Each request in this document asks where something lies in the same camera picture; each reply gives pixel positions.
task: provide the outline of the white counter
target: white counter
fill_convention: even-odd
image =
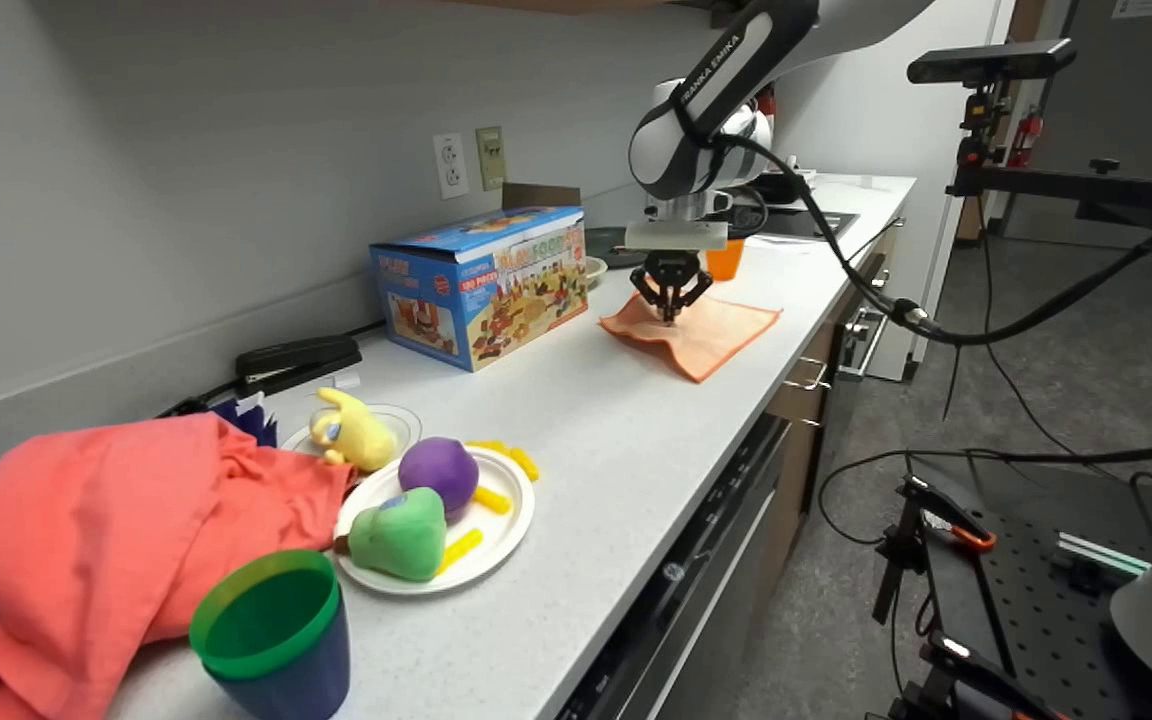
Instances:
[[[817,180],[820,208],[860,211],[844,250],[889,229],[909,188],[911,180]],[[526,541],[481,583],[384,599],[342,581],[353,691],[340,715],[552,715],[840,286],[844,273],[824,245],[749,240],[739,274],[710,295],[776,305],[785,316],[706,383],[688,383],[596,329],[626,301],[623,273],[591,291],[591,311],[476,375],[367,338],[353,392],[416,413],[428,435],[520,445],[542,480]],[[313,389],[281,404],[292,422],[315,406]],[[234,707],[177,642],[137,664],[115,715]]]

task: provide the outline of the cloth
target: cloth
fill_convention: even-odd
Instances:
[[[631,295],[616,316],[605,316],[605,333],[631,346],[642,346],[705,383],[739,346],[776,323],[781,307],[752,307],[699,295],[672,323],[665,323],[642,295]]]
[[[220,414],[37,435],[0,460],[0,720],[104,715],[133,657],[203,592],[325,548],[347,472]]]

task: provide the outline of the green cup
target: green cup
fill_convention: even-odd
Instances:
[[[259,720],[315,720],[342,702],[347,627],[320,553],[272,553],[224,577],[191,611],[188,642]]]

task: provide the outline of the toy box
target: toy box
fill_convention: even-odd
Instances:
[[[587,307],[578,264],[578,208],[509,208],[371,245],[390,338],[467,372],[578,316]]]

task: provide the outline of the floor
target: floor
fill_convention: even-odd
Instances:
[[[1047,301],[1067,278],[1116,258],[1116,246],[992,240],[957,246],[941,323],[978,329],[984,255],[995,267],[995,321]],[[1152,445],[1152,255],[1050,323],[1001,343],[1032,413],[1074,451]],[[930,346],[911,383],[844,380],[826,413],[824,472],[885,446],[1050,446],[1001,383],[984,350],[960,357],[945,413],[952,346]],[[830,517],[860,534],[897,520],[897,469],[854,472],[830,490]],[[868,621],[879,555],[853,548],[813,517],[766,627],[754,634],[739,720],[830,720],[889,710],[897,695],[889,627]],[[920,677],[911,605],[897,634],[901,671]]]

